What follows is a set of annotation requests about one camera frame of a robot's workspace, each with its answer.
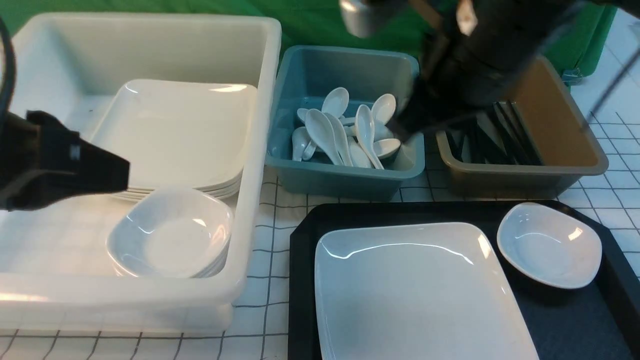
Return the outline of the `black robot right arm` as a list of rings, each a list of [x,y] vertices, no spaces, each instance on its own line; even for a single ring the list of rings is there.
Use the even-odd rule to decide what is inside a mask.
[[[585,0],[341,0],[347,31],[370,37],[406,7],[433,29],[406,105],[386,123],[400,141],[474,119],[585,7]]]

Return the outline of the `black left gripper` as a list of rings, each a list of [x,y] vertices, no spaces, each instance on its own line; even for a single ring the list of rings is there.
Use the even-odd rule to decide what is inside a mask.
[[[45,111],[8,112],[1,126],[1,209],[41,210],[75,193],[119,193],[130,162],[80,137]]]

